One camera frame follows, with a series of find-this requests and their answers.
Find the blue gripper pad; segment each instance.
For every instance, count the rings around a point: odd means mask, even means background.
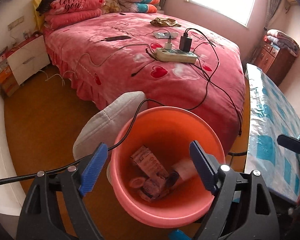
[[[79,193],[82,197],[92,191],[107,158],[108,147],[106,144],[102,143],[81,175]]]
[[[191,240],[189,236],[179,229],[172,231],[168,237],[170,240]]]
[[[190,143],[189,152],[204,187],[210,191],[211,194],[215,195],[218,191],[217,169],[215,167],[218,161],[213,155],[206,154],[197,141]]]

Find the white nightstand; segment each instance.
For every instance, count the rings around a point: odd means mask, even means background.
[[[23,41],[16,51],[12,49],[8,55],[8,64],[19,85],[50,64],[42,35]]]

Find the window frame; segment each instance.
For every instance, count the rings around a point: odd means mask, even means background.
[[[227,18],[229,18],[229,19],[231,19],[231,20],[233,20],[233,21],[235,21],[235,22],[237,22],[237,23],[239,23],[240,25],[242,25],[242,26],[244,26],[244,27],[246,27],[246,28],[248,28],[248,25],[249,25],[249,22],[250,22],[250,19],[251,19],[251,14],[252,14],[253,8],[254,8],[254,6],[255,6],[255,2],[256,2],[256,0],[253,0],[252,6],[251,6],[251,10],[250,10],[250,13],[249,13],[249,18],[248,18],[248,20],[247,20],[247,23],[246,23],[246,24],[243,24],[243,23],[241,23],[241,22],[238,22],[238,21],[235,20],[235,19],[232,19],[231,17],[229,17],[229,16],[223,14],[222,12],[220,12],[220,11],[214,9],[214,8],[210,8],[210,7],[208,7],[208,6],[204,5],[204,4],[198,3],[198,2],[193,1],[193,0],[186,0],[186,1],[187,1],[187,2],[190,2],[190,3],[193,3],[193,4],[196,4],[196,5],[199,5],[199,6],[202,6],[202,7],[204,7],[204,8],[209,9],[209,10],[215,11],[215,12],[217,12],[217,13],[219,13],[219,14],[221,14],[221,15],[223,15],[223,16],[225,16],[225,17],[227,17]]]

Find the mattress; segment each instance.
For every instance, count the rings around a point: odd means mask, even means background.
[[[152,32],[166,31],[150,24],[156,17],[166,16],[112,13],[56,31],[45,29],[47,51],[61,75],[71,80],[78,97],[93,101],[100,110],[123,93],[132,91],[143,91],[147,98],[167,106],[193,108],[203,100],[207,87],[207,81],[197,68],[190,64],[154,60],[146,53],[147,46],[144,45],[117,51],[128,44],[148,44],[154,50],[162,48],[167,40],[156,39]],[[191,112],[210,125],[228,153],[240,130],[239,116],[242,118],[245,95],[239,48],[208,29],[175,20],[181,27],[165,29],[178,32],[179,36],[187,28],[199,29],[213,43],[218,55],[219,66],[211,81],[228,93],[238,113],[226,93],[212,84],[208,85],[205,101]],[[106,37],[121,35],[131,39],[103,41]],[[193,39],[191,51],[199,45],[195,53],[200,57],[202,68],[211,75],[218,64],[211,45],[196,31],[190,30],[189,37]],[[179,41],[180,37],[172,40],[174,49],[178,49]],[[149,107],[155,106],[158,105],[149,102]]]

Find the drawer handle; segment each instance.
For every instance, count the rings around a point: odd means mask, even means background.
[[[34,59],[34,57],[31,57],[31,58],[27,59],[23,64],[27,64],[27,63],[29,63],[33,59]]]

